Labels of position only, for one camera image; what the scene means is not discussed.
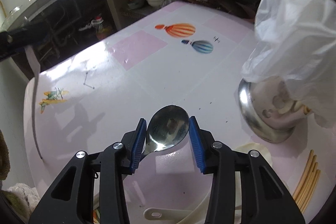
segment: chopsticks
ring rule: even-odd
[[[320,177],[321,171],[317,170],[318,164],[314,150],[311,150],[301,179],[293,194],[293,199],[302,213],[306,210]]]

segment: blue striped balloon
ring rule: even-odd
[[[190,41],[190,40],[182,40],[183,44],[190,44],[194,50],[200,53],[209,54],[213,51],[213,45],[206,40],[196,40],[196,41]]]

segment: spoon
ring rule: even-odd
[[[180,143],[189,130],[189,116],[179,106],[165,106],[149,122],[142,159],[149,153],[163,151]]]

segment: orange striped balloon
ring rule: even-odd
[[[167,34],[171,35],[172,37],[189,37],[196,31],[196,28],[189,23],[177,23],[170,26],[160,24],[156,25],[155,29],[165,29]]]

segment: white table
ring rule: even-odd
[[[155,28],[176,23],[189,23],[196,31],[189,37],[172,37]],[[209,41],[213,51],[199,53],[181,43],[183,39]],[[175,2],[41,73],[35,111],[43,160],[32,134],[33,81],[27,86],[24,108],[26,151],[39,194],[77,151],[102,151],[135,130],[140,118],[149,122],[157,110],[175,104],[232,149],[251,141],[267,146],[274,170],[291,193],[314,149],[322,172],[304,213],[310,221],[335,185],[336,131],[319,127],[313,117],[280,144],[264,142],[251,131],[238,107],[237,88],[240,69],[255,45],[250,23]],[[57,97],[66,101],[46,105],[41,114],[44,92],[57,89],[68,91]],[[142,216],[148,207],[195,208],[211,179],[197,169],[189,138],[170,150],[150,154],[124,181],[131,223],[150,223]]]

